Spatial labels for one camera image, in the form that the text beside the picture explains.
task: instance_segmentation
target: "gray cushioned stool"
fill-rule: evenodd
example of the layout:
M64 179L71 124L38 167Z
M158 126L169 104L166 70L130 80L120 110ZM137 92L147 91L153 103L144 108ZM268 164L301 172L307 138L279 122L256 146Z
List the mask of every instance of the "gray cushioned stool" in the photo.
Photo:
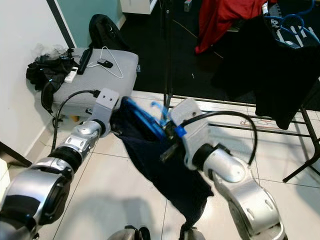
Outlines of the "gray cushioned stool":
M85 48L74 48L73 56L82 56ZM117 78L103 69L101 66L87 68L83 75L76 75L72 83L64 82L60 89L53 95L52 110L57 111L59 105L71 94L81 90L101 90L108 88L120 94L120 100L117 107L120 106L121 98L130 96L134 88L137 77L138 56L132 52L110 50L119 64L123 73L123 78ZM101 49L93 49L89 63L92 65L97 63L100 58ZM102 58L113 63L113 67L109 68L111 72L117 76L121 76L119 69L106 49L103 49ZM79 63L80 57L74 60ZM41 101L41 92L39 91L35 98ZM96 102L96 98L90 93L82 93L71 98L63 107L61 114L71 116L89 116L86 109L92 109Z

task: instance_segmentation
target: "black metal rack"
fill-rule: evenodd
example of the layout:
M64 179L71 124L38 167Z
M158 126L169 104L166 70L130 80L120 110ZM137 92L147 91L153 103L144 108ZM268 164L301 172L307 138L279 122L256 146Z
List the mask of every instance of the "black metal rack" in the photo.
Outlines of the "black metal rack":
M176 96L173 95L173 98L176 99L186 99L186 97ZM219 100L209 100L209 99L200 99L200 98L193 98L196 101L202 101L202 102L208 102L208 103L219 103L219 104L227 104L227 105L234 105L234 106L245 106L245 107L256 107L255 104L249 104L249 103L240 103L240 102L230 102L230 101L219 101ZM306 101L306 104L310 101L311 97L308 98ZM302 105L299 113L302 114L304 121L296 121L292 120L291 123L294 124L302 124L305 125L308 131L308 134L301 134L301 133L292 133L292 132L285 132L285 131L276 131L276 130L266 130L266 129L259 129L257 128L258 132L263 133L270 133L270 134L281 134L281 135L289 135L289 136L297 136L297 137L304 137L304 138L310 138L313 146L314 146L314 154L313 156L307 160L301 167L299 167L297 170L295 170L293 173L291 173L289 176L285 177L283 179L283 182L288 182L291 178L299 174L301 171L303 171L305 168L310 167L314 172L316 172L320 176L320 172L315 169L312 164L314 164L317 160L320 159L320 138L317 138L316 132L314 130L314 127L312 126L312 123L310 121L310 118L308 116L307 110L304 107L305 105ZM249 117L253 119L262 119L262 120L273 120L271 117L264 117L264 116L254 116L254 115L248 115ZM252 129L250 127L240 127L240 126L231 126L231 125L224 125L224 124L214 124L209 123L210 126L214 127L222 127L222 128L230 128L230 129L240 129L240 130L248 130L251 131Z

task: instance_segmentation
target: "black backpack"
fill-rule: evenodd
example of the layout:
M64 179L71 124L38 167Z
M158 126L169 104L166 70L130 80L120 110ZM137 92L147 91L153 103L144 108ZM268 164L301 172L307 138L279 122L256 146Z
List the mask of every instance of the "black backpack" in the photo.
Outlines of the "black backpack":
M130 51L130 47L122 38L118 27L106 15L95 14L90 20L89 33L92 40L91 47Z

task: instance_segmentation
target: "remote control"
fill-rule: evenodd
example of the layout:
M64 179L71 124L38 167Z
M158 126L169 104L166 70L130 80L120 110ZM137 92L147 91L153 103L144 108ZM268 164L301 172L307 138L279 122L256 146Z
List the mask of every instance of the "remote control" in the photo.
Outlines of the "remote control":
M77 75L77 70L78 70L77 67L75 67L75 66L72 67L70 73L65 77L64 82L68 83L68 84L72 83L72 81L74 80L74 78Z

